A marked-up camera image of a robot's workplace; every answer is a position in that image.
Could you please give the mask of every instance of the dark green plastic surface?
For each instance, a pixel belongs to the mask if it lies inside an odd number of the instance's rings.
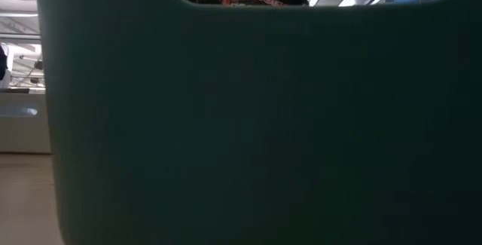
[[[66,244],[480,243],[481,1],[39,0]]]

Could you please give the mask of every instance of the tiled floor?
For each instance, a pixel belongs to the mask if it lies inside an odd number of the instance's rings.
[[[0,244],[61,245],[51,157],[0,155]]]

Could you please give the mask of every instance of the clothing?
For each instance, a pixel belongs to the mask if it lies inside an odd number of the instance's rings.
[[[3,80],[5,77],[7,69],[7,54],[3,51],[2,46],[0,46],[0,80]]]

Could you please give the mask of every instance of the floor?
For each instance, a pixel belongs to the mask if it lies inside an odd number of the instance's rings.
[[[0,244],[62,245],[51,156],[0,155]]]

